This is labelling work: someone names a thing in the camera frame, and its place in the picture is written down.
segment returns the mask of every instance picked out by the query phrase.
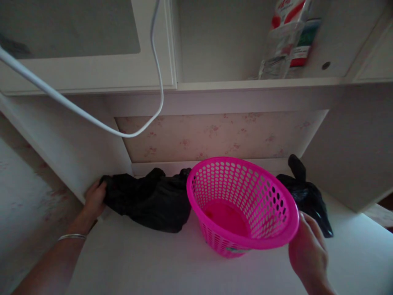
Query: pink plastic basket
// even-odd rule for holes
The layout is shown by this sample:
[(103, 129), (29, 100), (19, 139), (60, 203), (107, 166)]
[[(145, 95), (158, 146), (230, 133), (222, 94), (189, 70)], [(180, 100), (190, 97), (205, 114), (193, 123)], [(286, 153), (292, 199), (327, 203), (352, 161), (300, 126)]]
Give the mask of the pink plastic basket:
[(187, 194), (207, 244), (226, 258), (281, 247), (298, 230), (299, 213), (289, 191), (244, 160), (200, 162), (188, 177)]

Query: basket rim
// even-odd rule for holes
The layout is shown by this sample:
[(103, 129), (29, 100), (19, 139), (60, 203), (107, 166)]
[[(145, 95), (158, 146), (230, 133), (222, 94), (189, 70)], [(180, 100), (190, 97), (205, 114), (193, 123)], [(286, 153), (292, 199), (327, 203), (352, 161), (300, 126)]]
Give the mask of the basket rim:
[[(223, 229), (222, 227), (218, 226), (215, 224), (206, 214), (202, 211), (202, 209), (198, 206), (194, 195), (192, 191), (192, 180), (194, 179), (194, 176), (197, 172), (198, 169), (201, 169), (206, 162), (210, 161), (221, 161), (221, 162), (229, 162), (229, 163), (235, 163), (235, 164), (240, 164), (241, 162), (247, 163), (247, 165), (251, 165), (254, 170), (262, 171), (263, 173), (266, 173), (268, 176), (270, 176), (273, 181), (274, 185), (279, 188), (282, 192), (285, 193), (285, 200), (287, 202), (287, 210), (289, 211), (289, 219), (287, 220), (288, 225), (286, 228), (281, 232), (279, 235), (273, 237), (273, 238), (248, 238), (244, 236), (239, 236), (236, 235), (226, 229)], [(278, 248), (282, 247), (285, 244), (289, 243), (295, 236), (295, 234), (298, 231), (299, 228), (299, 211), (297, 208), (297, 205), (295, 203), (295, 200), (293, 199), (292, 195), (290, 192), (287, 190), (287, 188), (275, 177), (273, 176), (270, 172), (266, 171), (265, 169), (261, 168), (260, 166), (255, 165), (254, 163), (238, 159), (238, 158), (232, 158), (232, 157), (212, 157), (205, 159), (192, 168), (190, 174), (188, 175), (187, 179), (187, 196), (190, 201), (191, 207), (196, 213), (198, 219), (204, 223), (207, 227), (209, 227), (211, 230), (222, 236), (224, 239), (229, 240), (230, 242), (233, 242), (235, 244), (238, 244), (240, 247), (246, 247), (250, 249), (256, 249), (256, 250), (266, 250), (266, 249), (273, 249), (273, 248)]]

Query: white cable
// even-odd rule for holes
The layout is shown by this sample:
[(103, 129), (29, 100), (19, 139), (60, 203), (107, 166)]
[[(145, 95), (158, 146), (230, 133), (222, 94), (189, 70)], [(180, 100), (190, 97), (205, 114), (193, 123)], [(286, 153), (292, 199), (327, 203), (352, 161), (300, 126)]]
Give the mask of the white cable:
[(109, 126), (107, 126), (104, 123), (102, 123), (101, 121), (97, 120), (96, 118), (91, 116), (89, 113), (86, 113), (80, 107), (78, 107), (77, 105), (75, 105), (72, 102), (70, 102), (67, 98), (65, 98), (59, 92), (54, 90), (51, 86), (46, 84), (43, 80), (38, 78), (28, 68), (26, 68), (20, 62), (18, 62), (15, 58), (13, 58), (10, 54), (8, 54), (8, 52), (5, 51), (3, 48), (1, 48), (1, 46), (0, 46), (0, 60), (2, 60), (6, 65), (8, 65), (14, 71), (19, 73), (22, 77), (24, 77), (25, 79), (29, 80), (35, 86), (40, 88), (42, 91), (44, 91), (46, 94), (48, 94), (55, 101), (61, 103), (63, 106), (69, 108), (71, 111), (74, 111), (75, 113), (77, 113), (78, 115), (80, 115), (83, 118), (87, 119), (91, 123), (97, 125), (98, 127), (102, 128), (102, 129), (104, 129), (104, 130), (106, 130), (106, 131), (108, 131), (108, 132), (110, 132), (110, 133), (112, 133), (114, 135), (117, 135), (117, 136), (126, 137), (126, 138), (135, 137), (135, 136), (141, 134), (150, 125), (150, 123), (153, 122), (153, 120), (160, 114), (160, 112), (161, 112), (161, 110), (163, 108), (163, 105), (164, 105), (163, 81), (162, 81), (162, 78), (161, 78), (160, 65), (158, 64), (156, 47), (154, 45), (154, 27), (155, 27), (155, 24), (156, 24), (156, 17), (157, 17), (157, 11), (158, 11), (158, 6), (159, 5), (160, 5), (160, 0), (156, 0), (156, 5), (154, 7), (154, 14), (153, 14), (153, 18), (151, 20), (150, 42), (151, 42), (151, 49), (153, 50), (153, 54), (154, 54), (154, 60), (156, 61), (157, 72), (158, 72), (158, 79), (159, 79), (159, 82), (160, 82), (160, 94), (161, 94), (160, 107), (158, 108), (158, 111), (154, 114), (154, 116), (151, 117), (150, 120), (147, 121), (146, 124), (141, 129), (139, 129), (137, 132), (134, 132), (132, 134), (126, 134), (126, 133), (118, 132), (117, 130), (112, 129)]

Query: white desk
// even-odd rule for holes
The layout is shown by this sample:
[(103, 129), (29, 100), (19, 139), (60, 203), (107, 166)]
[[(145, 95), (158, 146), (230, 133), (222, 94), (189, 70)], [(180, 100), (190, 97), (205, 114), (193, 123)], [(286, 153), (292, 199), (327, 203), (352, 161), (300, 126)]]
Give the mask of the white desk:
[[(329, 278), (341, 295), (393, 294), (393, 234), (324, 194), (334, 238)], [(112, 214), (91, 231), (68, 294), (306, 294), (288, 249), (225, 259), (204, 241), (192, 211), (178, 234)]]

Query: sticker on basket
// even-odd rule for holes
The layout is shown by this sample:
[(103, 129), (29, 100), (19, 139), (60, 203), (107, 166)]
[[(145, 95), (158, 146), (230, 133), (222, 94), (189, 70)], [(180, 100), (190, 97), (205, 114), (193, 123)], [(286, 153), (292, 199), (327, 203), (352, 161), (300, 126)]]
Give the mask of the sticker on basket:
[(238, 254), (247, 253), (247, 252), (251, 251), (251, 249), (245, 250), (245, 249), (235, 249), (235, 248), (229, 248), (229, 247), (227, 247), (226, 249), (228, 251), (231, 251), (232, 253), (238, 253)]

